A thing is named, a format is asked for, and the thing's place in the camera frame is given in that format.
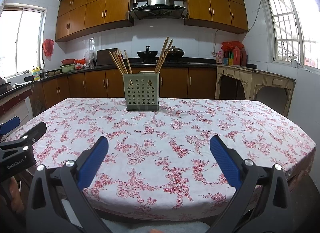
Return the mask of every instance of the blue gripper pad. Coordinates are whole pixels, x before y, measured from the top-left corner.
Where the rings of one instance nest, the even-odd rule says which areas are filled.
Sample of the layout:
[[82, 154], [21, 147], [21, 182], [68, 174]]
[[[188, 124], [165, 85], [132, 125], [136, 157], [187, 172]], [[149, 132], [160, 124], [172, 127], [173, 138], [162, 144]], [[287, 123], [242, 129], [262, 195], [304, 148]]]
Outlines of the blue gripper pad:
[[240, 170], [228, 154], [228, 148], [217, 135], [210, 139], [210, 151], [216, 159], [229, 185], [238, 190], [242, 185]]
[[15, 116], [0, 126], [0, 135], [5, 135], [20, 125], [20, 118]]
[[91, 149], [90, 155], [87, 157], [78, 172], [77, 186], [80, 191], [90, 186], [100, 165], [102, 164], [109, 150], [107, 138], [101, 136]]

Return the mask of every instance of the red plastic bag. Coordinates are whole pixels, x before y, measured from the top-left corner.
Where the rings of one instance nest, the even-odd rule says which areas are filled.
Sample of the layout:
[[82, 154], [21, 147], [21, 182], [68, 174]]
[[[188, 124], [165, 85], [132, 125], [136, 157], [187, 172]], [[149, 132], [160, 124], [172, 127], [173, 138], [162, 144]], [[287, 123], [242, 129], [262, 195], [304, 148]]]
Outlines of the red plastic bag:
[[244, 48], [244, 45], [240, 42], [240, 41], [225, 41], [222, 42], [221, 44], [221, 49], [224, 51], [231, 51], [233, 50], [235, 47], [238, 47], [239, 49]]
[[80, 63], [80, 64], [84, 65], [85, 64], [85, 59], [75, 60], [75, 63]]
[[44, 55], [47, 56], [52, 56], [53, 53], [53, 44], [54, 44], [54, 40], [50, 40], [50, 39], [46, 39], [43, 43], [42, 43], [42, 49], [44, 51]]

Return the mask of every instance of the red tile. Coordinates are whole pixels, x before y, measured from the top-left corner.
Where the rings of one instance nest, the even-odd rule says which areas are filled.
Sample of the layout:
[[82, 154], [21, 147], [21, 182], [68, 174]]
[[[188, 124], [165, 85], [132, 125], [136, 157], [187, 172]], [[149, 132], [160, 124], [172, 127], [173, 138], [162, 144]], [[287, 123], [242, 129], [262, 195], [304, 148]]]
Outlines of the red tile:
[[9, 109], [11, 109], [12, 107], [14, 107], [16, 104], [18, 104], [20, 102], [19, 96], [15, 96], [14, 98], [10, 99], [8, 102], [4, 103], [3, 106], [3, 110], [4, 112], [7, 112]]
[[0, 117], [4, 115], [4, 110], [3, 110], [3, 107], [0, 106]]
[[21, 93], [21, 94], [19, 95], [20, 101], [25, 100], [25, 99], [26, 99], [28, 96], [30, 96], [31, 94], [32, 94], [31, 89], [29, 89], [29, 90]]

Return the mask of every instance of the window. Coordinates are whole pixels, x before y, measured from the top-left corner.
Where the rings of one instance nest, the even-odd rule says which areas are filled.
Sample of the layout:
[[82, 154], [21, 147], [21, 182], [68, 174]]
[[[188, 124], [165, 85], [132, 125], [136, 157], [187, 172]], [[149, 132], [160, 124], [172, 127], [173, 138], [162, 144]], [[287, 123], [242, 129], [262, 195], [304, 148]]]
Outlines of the window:
[[320, 12], [315, 0], [268, 0], [275, 39], [274, 61], [320, 69]]
[[43, 11], [4, 8], [0, 16], [0, 76], [40, 66], [42, 18]]

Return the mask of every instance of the table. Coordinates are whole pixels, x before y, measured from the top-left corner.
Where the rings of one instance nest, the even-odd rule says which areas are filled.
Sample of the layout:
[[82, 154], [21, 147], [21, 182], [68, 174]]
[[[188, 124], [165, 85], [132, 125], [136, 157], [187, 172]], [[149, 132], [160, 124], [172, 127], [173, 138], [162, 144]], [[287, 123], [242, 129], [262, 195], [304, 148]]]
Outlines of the table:
[[295, 79], [263, 70], [245, 68], [240, 66], [229, 66], [217, 64], [217, 82], [215, 99], [219, 99], [221, 77], [229, 76], [241, 81], [246, 100], [254, 100], [255, 96], [264, 86], [283, 88], [287, 94], [287, 101], [283, 115], [288, 116], [291, 99], [293, 95]]
[[159, 112], [126, 111], [124, 98], [69, 98], [21, 126], [40, 121], [37, 165], [62, 166], [102, 135], [109, 152], [84, 193], [94, 208], [137, 219], [188, 221], [222, 212], [230, 187], [209, 150], [217, 134], [243, 159], [288, 179], [309, 171], [315, 143], [303, 130], [258, 101], [160, 99]]

